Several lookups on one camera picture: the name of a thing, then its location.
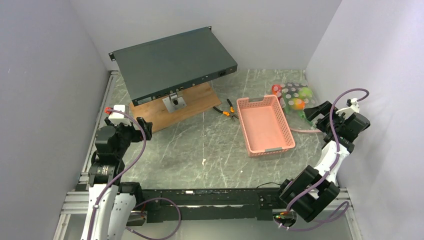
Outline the green fake bean pod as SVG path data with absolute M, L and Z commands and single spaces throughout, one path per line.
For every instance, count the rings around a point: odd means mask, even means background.
M 305 122 L 305 123 L 307 123 L 309 126 L 314 126 L 314 124 L 311 122 L 311 121 L 309 121 L 308 119 L 307 119 L 307 117 L 306 117 L 306 114 L 305 114 L 305 112 L 304 112 L 304 110 L 299 110 L 298 111 L 298 116 Z

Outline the green fake apple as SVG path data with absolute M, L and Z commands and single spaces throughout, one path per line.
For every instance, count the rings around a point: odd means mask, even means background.
M 300 99 L 311 99 L 313 97 L 313 91 L 309 87 L 301 87 L 297 93 Z

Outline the clear zip top bag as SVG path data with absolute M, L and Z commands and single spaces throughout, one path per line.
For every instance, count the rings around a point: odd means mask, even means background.
M 321 133 L 304 112 L 316 105 L 313 91 L 306 82 L 274 84 L 271 93 L 277 96 L 283 112 L 289 117 L 289 129 L 297 133 Z

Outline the orange fake fruit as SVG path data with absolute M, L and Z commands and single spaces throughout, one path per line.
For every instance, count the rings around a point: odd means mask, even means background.
M 303 110 L 306 105 L 306 103 L 300 98 L 293 98 L 288 102 L 288 104 L 295 111 Z

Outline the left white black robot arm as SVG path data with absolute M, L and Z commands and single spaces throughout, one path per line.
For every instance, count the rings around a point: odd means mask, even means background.
M 131 143 L 152 138 L 152 122 L 137 117 L 141 129 L 132 123 L 106 125 L 95 135 L 96 150 L 88 171 L 88 208 L 81 239 L 119 240 L 122 238 L 132 210 L 144 203 L 138 182 L 122 182 L 123 157 Z

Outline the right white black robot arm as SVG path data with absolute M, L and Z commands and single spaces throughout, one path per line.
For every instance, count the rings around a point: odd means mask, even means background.
M 341 109 L 326 101 L 303 112 L 308 121 L 318 118 L 316 128 L 325 133 L 325 146 L 317 165 L 308 165 L 295 179 L 285 180 L 275 200 L 280 207 L 289 207 L 303 220 L 311 222 L 340 193 L 336 185 L 338 170 L 354 151 L 354 140 L 371 123 L 360 114 L 356 98 L 348 99 L 347 106 Z

